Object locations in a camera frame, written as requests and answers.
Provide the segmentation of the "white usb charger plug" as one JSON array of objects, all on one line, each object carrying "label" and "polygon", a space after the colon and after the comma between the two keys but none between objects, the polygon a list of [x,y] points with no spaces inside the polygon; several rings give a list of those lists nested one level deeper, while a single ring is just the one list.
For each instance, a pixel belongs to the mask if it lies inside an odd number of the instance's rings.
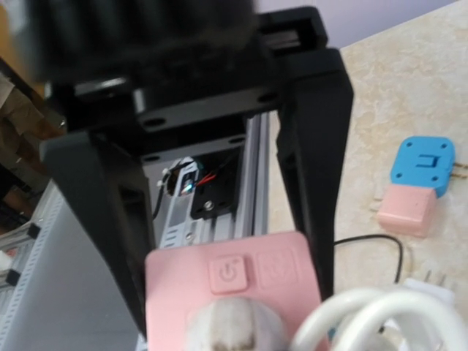
[{"label": "white usb charger plug", "polygon": [[447,275],[445,273],[440,276],[436,276],[432,273],[431,270],[429,270],[422,280],[416,278],[406,278],[403,281],[402,286],[410,290],[425,293],[435,297],[447,305],[453,306],[455,303],[455,293],[448,287],[446,278]]}]

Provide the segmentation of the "pink socket block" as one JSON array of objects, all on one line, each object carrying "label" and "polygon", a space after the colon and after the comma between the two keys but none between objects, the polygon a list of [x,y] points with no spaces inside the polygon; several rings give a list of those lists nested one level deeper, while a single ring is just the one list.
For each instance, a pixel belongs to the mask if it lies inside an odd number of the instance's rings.
[{"label": "pink socket block", "polygon": [[182,350],[196,313],[219,299],[265,304],[288,336],[321,303],[308,241],[298,232],[153,250],[145,273],[149,350]]}]

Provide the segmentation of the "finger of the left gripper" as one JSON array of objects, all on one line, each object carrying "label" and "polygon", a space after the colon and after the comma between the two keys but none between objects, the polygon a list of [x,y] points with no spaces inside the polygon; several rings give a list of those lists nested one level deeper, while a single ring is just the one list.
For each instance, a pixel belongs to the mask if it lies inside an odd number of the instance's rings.
[{"label": "finger of the left gripper", "polygon": [[284,62],[277,159],[295,228],[306,236],[326,299],[333,294],[335,213],[354,93],[335,48]]},{"label": "finger of the left gripper", "polygon": [[146,333],[145,259],[156,241],[141,164],[91,132],[46,140],[39,152],[110,269],[138,330]]}]

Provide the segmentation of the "white power strip cable plug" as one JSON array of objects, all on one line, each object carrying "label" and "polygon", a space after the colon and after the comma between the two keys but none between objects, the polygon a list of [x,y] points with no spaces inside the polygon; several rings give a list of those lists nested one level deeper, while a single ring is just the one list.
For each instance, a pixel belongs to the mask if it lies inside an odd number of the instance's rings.
[{"label": "white power strip cable plug", "polygon": [[221,298],[189,320],[185,350],[287,350],[279,314],[251,298]]}]

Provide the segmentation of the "blue plug adapter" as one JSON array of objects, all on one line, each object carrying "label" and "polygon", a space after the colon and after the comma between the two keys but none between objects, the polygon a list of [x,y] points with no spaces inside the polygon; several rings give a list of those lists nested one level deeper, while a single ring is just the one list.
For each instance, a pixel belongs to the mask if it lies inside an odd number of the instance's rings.
[{"label": "blue plug adapter", "polygon": [[448,190],[456,147],[446,137],[412,136],[402,141],[390,172],[392,184],[433,189],[437,198]]}]

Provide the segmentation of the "pink plug adapter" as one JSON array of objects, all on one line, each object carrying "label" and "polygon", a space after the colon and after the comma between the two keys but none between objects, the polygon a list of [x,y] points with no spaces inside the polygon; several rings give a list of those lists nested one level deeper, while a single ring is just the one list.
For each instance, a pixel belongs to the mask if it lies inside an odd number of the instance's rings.
[{"label": "pink plug adapter", "polygon": [[424,238],[431,226],[436,201],[437,194],[432,188],[391,184],[377,211],[377,222],[388,232]]}]

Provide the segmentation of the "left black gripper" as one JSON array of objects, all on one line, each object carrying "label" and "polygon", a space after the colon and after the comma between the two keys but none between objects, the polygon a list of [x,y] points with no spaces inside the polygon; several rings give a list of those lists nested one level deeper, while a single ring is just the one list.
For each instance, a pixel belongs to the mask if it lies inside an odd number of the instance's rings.
[{"label": "left black gripper", "polygon": [[48,96],[72,132],[133,156],[236,143],[275,110],[284,60],[328,38],[315,7],[54,7],[60,48]]}]

